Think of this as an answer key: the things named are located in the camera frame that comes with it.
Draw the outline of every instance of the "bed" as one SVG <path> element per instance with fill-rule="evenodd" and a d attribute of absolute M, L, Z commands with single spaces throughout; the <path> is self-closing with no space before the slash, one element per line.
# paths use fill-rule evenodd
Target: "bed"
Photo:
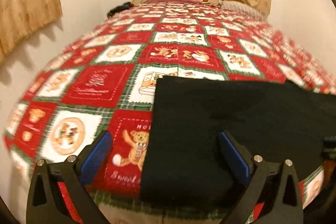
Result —
<path fill-rule="evenodd" d="M 36 75 L 4 132 L 13 165 L 29 184 L 38 159 L 64 161 L 108 130 L 113 149 L 88 190 L 111 223 L 219 223 L 227 210 L 158 208 L 137 199 L 156 79 L 289 79 L 332 94 L 336 79 L 266 21 L 222 10 L 218 0 L 133 3 L 69 44 Z M 136 162 L 125 131 L 140 150 Z M 139 134 L 147 136 L 144 141 Z M 300 182 L 304 207 L 320 191 L 323 175 L 317 166 Z M 71 216 L 80 222 L 66 187 L 59 187 Z M 259 211 L 255 208 L 249 221 Z"/>

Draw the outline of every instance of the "metal bolt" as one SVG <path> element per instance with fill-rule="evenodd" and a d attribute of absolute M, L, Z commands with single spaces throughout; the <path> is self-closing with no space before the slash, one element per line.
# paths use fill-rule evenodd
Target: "metal bolt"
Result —
<path fill-rule="evenodd" d="M 255 156 L 253 157 L 253 159 L 254 159 L 256 162 L 262 162 L 262 161 L 263 161 L 263 157 L 260 156 L 260 155 L 255 155 Z"/>
<path fill-rule="evenodd" d="M 292 166 L 293 165 L 293 162 L 291 160 L 285 160 L 285 164 L 287 166 Z"/>
<path fill-rule="evenodd" d="M 69 156 L 68 158 L 67 158 L 67 161 L 68 162 L 74 162 L 75 160 L 76 160 L 76 156 L 75 155 L 71 155 L 71 156 Z"/>
<path fill-rule="evenodd" d="M 44 165 L 44 160 L 38 160 L 38 161 L 37 161 L 37 165 L 38 165 L 38 166 L 42 166 L 42 165 Z"/>

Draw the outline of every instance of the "patchwork quilt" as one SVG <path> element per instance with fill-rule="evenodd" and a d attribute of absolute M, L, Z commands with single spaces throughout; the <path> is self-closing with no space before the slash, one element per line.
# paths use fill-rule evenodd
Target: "patchwork quilt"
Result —
<path fill-rule="evenodd" d="M 136 199 L 156 80 L 164 75 L 279 83 L 287 78 L 315 92 L 336 94 L 335 77 L 267 22 L 208 3 L 143 3 L 69 44 L 38 73 L 4 131 L 13 164 L 29 182 L 38 159 L 64 161 L 108 130 L 113 149 L 91 195 L 111 223 L 159 223 L 163 216 L 165 223 L 222 218 L 225 212 L 219 210 L 153 208 Z M 301 182 L 304 206 L 322 180 L 319 168 Z M 66 188 L 60 188 L 76 218 Z"/>

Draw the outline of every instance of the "folded black cloth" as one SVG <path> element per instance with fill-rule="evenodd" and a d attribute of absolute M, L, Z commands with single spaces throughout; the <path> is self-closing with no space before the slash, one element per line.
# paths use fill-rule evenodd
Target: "folded black cloth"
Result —
<path fill-rule="evenodd" d="M 318 168 L 322 138 L 336 126 L 336 96 L 285 84 L 165 76 L 157 80 L 140 199 L 229 207 L 241 187 L 217 142 L 228 130 L 265 160 L 291 159 L 299 180 Z"/>

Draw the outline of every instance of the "blue gripper pad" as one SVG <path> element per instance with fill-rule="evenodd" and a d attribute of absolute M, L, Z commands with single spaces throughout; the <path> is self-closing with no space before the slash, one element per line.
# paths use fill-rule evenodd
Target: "blue gripper pad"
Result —
<path fill-rule="evenodd" d="M 112 136 L 109 131 L 105 131 L 103 136 L 98 136 L 100 138 L 98 143 L 93 142 L 94 145 L 92 152 L 87 156 L 85 161 L 81 166 L 80 172 L 80 182 L 82 185 L 91 184 L 95 175 L 98 172 L 101 164 L 105 160 L 107 153 L 110 151 L 112 146 Z"/>
<path fill-rule="evenodd" d="M 228 163 L 231 172 L 240 183 L 247 187 L 251 181 L 248 164 L 224 132 L 219 133 L 218 139 L 221 152 Z"/>

